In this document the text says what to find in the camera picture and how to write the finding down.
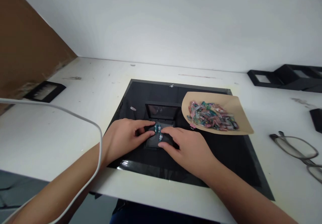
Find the eyeglasses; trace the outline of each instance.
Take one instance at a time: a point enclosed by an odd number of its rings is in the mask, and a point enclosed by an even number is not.
[[[312,158],[319,155],[317,149],[303,139],[285,136],[282,131],[278,131],[278,133],[280,136],[270,134],[269,137],[286,153],[306,164],[309,173],[322,184],[322,165],[311,161]]]

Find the floor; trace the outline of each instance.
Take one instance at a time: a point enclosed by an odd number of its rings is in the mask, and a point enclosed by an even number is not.
[[[0,223],[16,210],[4,210],[4,206],[20,206],[40,192],[46,185],[46,181],[0,171]],[[93,195],[89,194],[70,223],[109,223],[116,202],[117,199],[113,197],[102,195],[95,199]]]

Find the white cable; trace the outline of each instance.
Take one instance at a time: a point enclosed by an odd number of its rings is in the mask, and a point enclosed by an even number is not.
[[[72,204],[75,202],[75,200],[77,199],[77,197],[83,192],[83,190],[89,185],[89,183],[95,178],[95,176],[97,175],[100,166],[101,166],[101,158],[102,158],[102,142],[103,142],[103,134],[101,131],[101,128],[95,123],[92,122],[91,120],[88,120],[85,117],[82,117],[80,115],[77,115],[76,113],[71,112],[70,110],[67,110],[63,107],[60,106],[56,106],[56,105],[52,105],[49,103],[45,103],[45,102],[37,102],[37,101],[27,101],[27,100],[13,100],[13,99],[5,99],[5,98],[0,98],[0,103],[5,103],[5,104],[26,104],[26,105],[43,105],[43,106],[50,106],[59,110],[62,110],[74,117],[77,117],[81,120],[84,120],[88,123],[93,124],[95,127],[97,127],[97,129],[100,132],[100,152],[99,152],[99,157],[98,157],[98,164],[97,164],[97,168],[95,170],[95,173],[93,174],[93,176],[90,178],[90,180],[83,186],[83,188],[77,193],[77,195],[74,197],[74,199],[70,202],[70,204],[67,206],[67,208],[64,210],[64,212],[54,221],[50,222],[49,224],[55,224],[57,223],[65,214],[66,212],[69,210],[69,208],[72,206]],[[10,218],[15,215],[19,210],[21,210],[21,208],[23,208],[29,201],[32,200],[32,198],[30,200],[28,200],[24,205],[22,205],[19,209],[17,209],[14,213],[12,213],[3,223],[6,223],[7,221],[10,220]]]

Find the white wall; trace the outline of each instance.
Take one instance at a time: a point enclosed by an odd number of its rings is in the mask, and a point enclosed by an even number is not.
[[[322,66],[322,0],[27,0],[81,57],[247,72]]]

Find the hand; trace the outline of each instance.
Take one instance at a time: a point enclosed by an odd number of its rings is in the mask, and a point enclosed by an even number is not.
[[[160,142],[158,146],[167,151],[178,164],[198,178],[204,180],[216,164],[220,163],[199,132],[173,127],[163,128],[161,132],[170,134],[180,149],[175,149],[166,142]]]
[[[144,127],[154,124],[155,122],[144,120],[120,119],[114,121],[103,137],[103,152],[107,152],[104,158],[105,164],[127,154],[153,136],[154,131],[145,132]]]

